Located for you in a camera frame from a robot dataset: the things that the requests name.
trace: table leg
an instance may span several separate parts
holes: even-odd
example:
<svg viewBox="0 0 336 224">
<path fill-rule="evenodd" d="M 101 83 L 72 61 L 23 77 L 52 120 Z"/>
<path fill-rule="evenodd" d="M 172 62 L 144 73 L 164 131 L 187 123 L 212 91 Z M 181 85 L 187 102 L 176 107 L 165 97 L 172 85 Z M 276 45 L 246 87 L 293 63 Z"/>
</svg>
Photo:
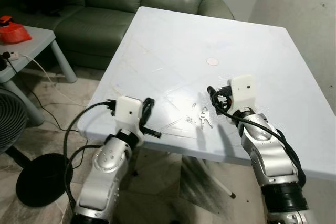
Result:
<svg viewBox="0 0 336 224">
<path fill-rule="evenodd" d="M 43 114 L 35 107 L 31 100 L 22 93 L 22 91 L 15 85 L 12 80 L 9 80 L 5 83 L 2 83 L 5 89 L 15 93 L 18 97 L 21 98 L 23 103 L 26 105 L 29 121 L 33 126 L 41 125 L 44 122 Z"/>
<path fill-rule="evenodd" d="M 77 76 L 75 75 L 74 71 L 72 70 L 69 62 L 65 58 L 63 52 L 59 48 L 57 42 L 54 40 L 51 44 L 51 49 L 56 56 L 59 66 L 61 67 L 65 77 L 67 78 L 68 82 L 73 83 L 77 81 Z"/>
</svg>

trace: robotic arm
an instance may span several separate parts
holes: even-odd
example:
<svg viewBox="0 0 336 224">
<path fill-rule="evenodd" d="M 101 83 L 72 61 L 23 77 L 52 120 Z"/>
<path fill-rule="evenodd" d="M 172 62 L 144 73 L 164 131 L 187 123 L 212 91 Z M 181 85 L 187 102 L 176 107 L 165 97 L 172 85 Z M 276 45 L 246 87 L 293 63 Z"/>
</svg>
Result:
<svg viewBox="0 0 336 224">
<path fill-rule="evenodd" d="M 226 87 L 208 87 L 217 115 L 235 124 L 242 146 L 251 158 L 257 181 L 265 197 L 271 224 L 317 224 L 302 194 L 306 177 L 299 158 L 284 135 L 256 114 L 252 76 L 228 81 Z"/>
<path fill-rule="evenodd" d="M 217 115 L 235 124 L 242 146 L 251 158 L 257 181 L 265 197 L 270 224 L 317 224 L 302 194 L 306 177 L 294 150 L 284 135 L 255 111 L 252 76 L 228 81 L 229 86 L 208 93 Z M 154 100 L 144 103 L 119 97 L 111 108 L 116 136 L 110 135 L 93 156 L 93 166 L 74 207 L 71 224 L 109 224 L 119 196 L 119 183 L 128 170 L 132 151 L 143 143 L 144 134 L 161 134 L 144 127 Z"/>
</svg>

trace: green leather sofa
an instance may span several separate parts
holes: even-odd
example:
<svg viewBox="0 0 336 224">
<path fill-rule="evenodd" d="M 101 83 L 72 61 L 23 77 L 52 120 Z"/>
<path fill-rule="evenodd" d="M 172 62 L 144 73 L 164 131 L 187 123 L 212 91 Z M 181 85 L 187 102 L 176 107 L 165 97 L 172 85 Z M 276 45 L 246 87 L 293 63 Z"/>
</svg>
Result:
<svg viewBox="0 0 336 224">
<path fill-rule="evenodd" d="M 140 6 L 233 19 L 223 0 L 67 0 L 60 17 L 26 14 L 19 0 L 0 0 L 0 15 L 24 25 L 52 29 L 68 60 L 105 69 Z"/>
</svg>

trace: gray side table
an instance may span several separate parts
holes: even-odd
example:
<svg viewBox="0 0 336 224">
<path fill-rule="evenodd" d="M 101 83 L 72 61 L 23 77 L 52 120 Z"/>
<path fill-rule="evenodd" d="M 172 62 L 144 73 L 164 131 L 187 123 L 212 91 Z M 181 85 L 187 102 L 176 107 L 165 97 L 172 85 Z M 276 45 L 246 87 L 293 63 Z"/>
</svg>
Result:
<svg viewBox="0 0 336 224">
<path fill-rule="evenodd" d="M 51 46 L 55 57 L 66 76 L 67 80 L 70 83 L 77 81 L 77 77 L 70 67 L 67 59 L 59 48 L 58 44 L 55 41 L 55 34 L 52 30 L 46 30 L 36 27 L 25 26 L 27 31 L 29 32 L 32 40 L 25 41 L 22 43 L 14 44 L 14 45 L 0 45 L 0 53 L 9 51 L 9 52 L 18 52 L 21 55 L 27 55 L 31 58 L 35 58 L 38 56 L 47 46 Z M 12 61 L 12 65 L 17 72 L 21 71 L 25 68 L 30 59 L 26 57 L 21 57 L 17 60 Z M 11 68 L 11 66 L 7 66 L 6 69 L 0 71 L 0 84 L 7 90 L 17 94 L 23 102 L 27 106 L 27 112 L 29 116 L 29 120 L 32 125 L 40 125 L 44 121 L 43 114 L 39 111 L 38 108 L 31 102 L 28 97 L 26 97 L 22 91 L 16 86 L 16 84 L 11 80 L 15 75 L 15 71 Z"/>
</svg>

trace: red container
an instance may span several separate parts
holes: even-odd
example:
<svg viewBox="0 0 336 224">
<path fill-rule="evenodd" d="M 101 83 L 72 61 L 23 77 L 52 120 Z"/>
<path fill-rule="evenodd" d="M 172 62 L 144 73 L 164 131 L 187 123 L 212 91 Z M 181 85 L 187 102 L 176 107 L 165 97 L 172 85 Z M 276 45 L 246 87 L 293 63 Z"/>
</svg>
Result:
<svg viewBox="0 0 336 224">
<path fill-rule="evenodd" d="M 16 44 L 31 39 L 21 24 L 10 22 L 8 26 L 0 27 L 0 40 L 4 43 Z"/>
</svg>

